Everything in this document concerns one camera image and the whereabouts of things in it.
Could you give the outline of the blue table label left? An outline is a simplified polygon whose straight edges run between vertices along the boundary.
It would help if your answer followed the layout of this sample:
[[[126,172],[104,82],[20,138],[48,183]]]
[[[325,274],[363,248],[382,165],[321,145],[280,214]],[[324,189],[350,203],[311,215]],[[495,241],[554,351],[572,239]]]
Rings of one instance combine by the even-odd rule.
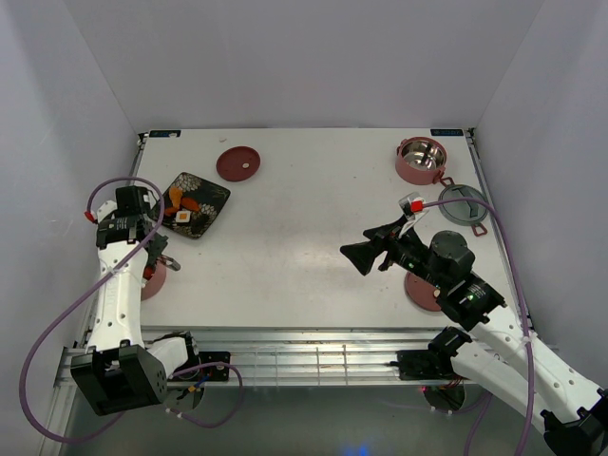
[[[148,138],[179,138],[181,130],[151,130]]]

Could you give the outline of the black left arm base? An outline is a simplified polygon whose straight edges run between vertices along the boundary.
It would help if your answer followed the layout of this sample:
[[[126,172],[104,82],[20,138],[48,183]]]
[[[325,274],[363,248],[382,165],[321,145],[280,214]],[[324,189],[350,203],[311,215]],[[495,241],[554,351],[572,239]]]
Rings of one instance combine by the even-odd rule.
[[[177,368],[177,372],[185,371],[185,373],[179,375],[173,373],[171,379],[193,383],[226,382],[229,380],[230,370],[223,364],[230,362],[229,351],[200,351]]]

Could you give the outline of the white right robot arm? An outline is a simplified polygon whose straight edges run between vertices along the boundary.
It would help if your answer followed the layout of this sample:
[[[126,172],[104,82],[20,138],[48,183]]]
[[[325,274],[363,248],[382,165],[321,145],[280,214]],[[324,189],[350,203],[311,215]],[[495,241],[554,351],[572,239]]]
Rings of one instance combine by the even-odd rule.
[[[398,265],[434,286],[452,326],[429,344],[429,365],[478,383],[541,430],[557,455],[600,455],[607,448],[607,391],[580,375],[476,275],[466,240],[440,231],[424,244],[405,218],[364,232],[365,241],[340,252],[365,276]]]

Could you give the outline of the blue table label right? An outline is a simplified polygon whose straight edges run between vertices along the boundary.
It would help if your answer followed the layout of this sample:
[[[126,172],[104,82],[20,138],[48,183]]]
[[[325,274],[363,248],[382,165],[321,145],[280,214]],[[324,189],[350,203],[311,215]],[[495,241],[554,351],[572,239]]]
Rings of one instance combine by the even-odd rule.
[[[465,134],[461,128],[431,128],[429,131],[433,137],[463,137]]]

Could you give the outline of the white orange tofu cube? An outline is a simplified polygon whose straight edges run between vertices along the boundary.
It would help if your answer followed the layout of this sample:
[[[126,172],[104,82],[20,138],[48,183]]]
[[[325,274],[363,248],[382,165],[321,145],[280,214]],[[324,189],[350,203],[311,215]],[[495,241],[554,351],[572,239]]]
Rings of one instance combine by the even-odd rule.
[[[175,215],[175,222],[177,224],[186,224],[189,223],[191,219],[191,212],[187,210],[181,210]]]

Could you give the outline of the pink lunch bowl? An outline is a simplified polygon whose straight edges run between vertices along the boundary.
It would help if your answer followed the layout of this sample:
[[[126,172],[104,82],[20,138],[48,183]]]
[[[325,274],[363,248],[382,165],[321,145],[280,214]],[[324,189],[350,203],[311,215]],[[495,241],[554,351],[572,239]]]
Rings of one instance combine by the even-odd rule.
[[[395,151],[395,171],[414,185],[438,183],[445,175],[447,150],[428,137],[411,137],[400,142]]]
[[[158,260],[155,269],[146,267],[144,270],[144,284],[141,291],[141,299],[145,301],[156,295],[165,283],[167,276],[166,266]]]

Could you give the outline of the blue table label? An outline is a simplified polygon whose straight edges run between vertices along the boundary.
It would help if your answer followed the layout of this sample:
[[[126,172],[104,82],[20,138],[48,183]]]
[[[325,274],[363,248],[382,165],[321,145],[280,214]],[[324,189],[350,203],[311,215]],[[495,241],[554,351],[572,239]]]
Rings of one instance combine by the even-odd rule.
[[[148,138],[179,138],[181,130],[151,130]]]
[[[461,128],[431,128],[429,131],[433,137],[463,137],[465,134]]]

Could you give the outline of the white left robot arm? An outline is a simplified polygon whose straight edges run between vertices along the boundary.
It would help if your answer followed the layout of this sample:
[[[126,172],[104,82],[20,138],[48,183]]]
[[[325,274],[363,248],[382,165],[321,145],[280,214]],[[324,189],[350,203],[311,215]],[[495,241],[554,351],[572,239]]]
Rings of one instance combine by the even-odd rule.
[[[143,341],[143,299],[160,290],[167,271],[181,268],[164,254],[168,239],[154,232],[150,210],[147,189],[127,185],[94,218],[104,284],[85,353],[72,359],[70,373],[99,416],[160,404],[173,373],[187,380],[201,368],[189,332]]]

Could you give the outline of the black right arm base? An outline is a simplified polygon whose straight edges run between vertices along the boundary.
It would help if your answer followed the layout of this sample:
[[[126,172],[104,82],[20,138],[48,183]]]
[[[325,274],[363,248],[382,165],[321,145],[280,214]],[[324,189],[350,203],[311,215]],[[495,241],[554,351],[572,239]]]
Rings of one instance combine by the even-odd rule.
[[[450,358],[436,351],[398,351],[395,363],[401,380],[447,380],[454,376]]]

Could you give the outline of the dark red round lid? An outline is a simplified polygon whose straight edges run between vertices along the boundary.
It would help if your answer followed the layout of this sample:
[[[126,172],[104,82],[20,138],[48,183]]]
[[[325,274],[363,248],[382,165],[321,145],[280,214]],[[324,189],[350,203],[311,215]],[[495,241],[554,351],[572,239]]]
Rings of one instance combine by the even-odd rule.
[[[217,160],[216,169],[226,181],[238,182],[250,179],[259,169],[261,157],[249,146],[235,146],[224,151]]]

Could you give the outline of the aluminium front rail frame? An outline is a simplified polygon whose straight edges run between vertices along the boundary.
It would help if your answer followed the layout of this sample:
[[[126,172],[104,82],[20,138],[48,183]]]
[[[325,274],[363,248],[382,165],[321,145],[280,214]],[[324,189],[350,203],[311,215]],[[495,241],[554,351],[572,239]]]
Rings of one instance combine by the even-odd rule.
[[[389,362],[445,326],[392,329],[191,328],[203,352],[229,352],[250,388],[414,386]]]

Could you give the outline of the metal serving tongs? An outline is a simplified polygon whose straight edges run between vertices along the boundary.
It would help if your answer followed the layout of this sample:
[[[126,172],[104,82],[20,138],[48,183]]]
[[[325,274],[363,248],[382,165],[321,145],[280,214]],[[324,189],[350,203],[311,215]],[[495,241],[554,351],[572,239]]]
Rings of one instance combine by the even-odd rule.
[[[181,270],[181,265],[171,256],[161,255],[158,262],[171,271],[179,272]]]

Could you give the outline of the red carrot food piece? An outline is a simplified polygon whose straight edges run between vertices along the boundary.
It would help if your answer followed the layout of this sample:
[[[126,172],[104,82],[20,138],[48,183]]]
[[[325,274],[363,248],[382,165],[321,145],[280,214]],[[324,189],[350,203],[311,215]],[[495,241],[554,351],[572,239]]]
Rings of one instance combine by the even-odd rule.
[[[200,205],[197,201],[192,198],[182,198],[180,201],[180,206],[191,212],[198,212],[200,210]]]

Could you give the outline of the black floral rectangular plate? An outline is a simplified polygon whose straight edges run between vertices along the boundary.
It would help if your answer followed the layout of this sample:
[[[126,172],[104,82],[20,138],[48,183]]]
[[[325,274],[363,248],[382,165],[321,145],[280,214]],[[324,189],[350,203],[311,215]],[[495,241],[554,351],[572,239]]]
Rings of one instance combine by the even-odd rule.
[[[168,189],[177,186],[183,191],[183,198],[192,198],[199,203],[200,210],[191,212],[189,223],[177,224],[175,214],[166,215],[164,210],[171,206],[168,198]],[[162,225],[173,232],[191,239],[201,238],[218,218],[231,191],[221,185],[205,180],[187,172],[179,173],[163,193],[164,210],[162,211]]]

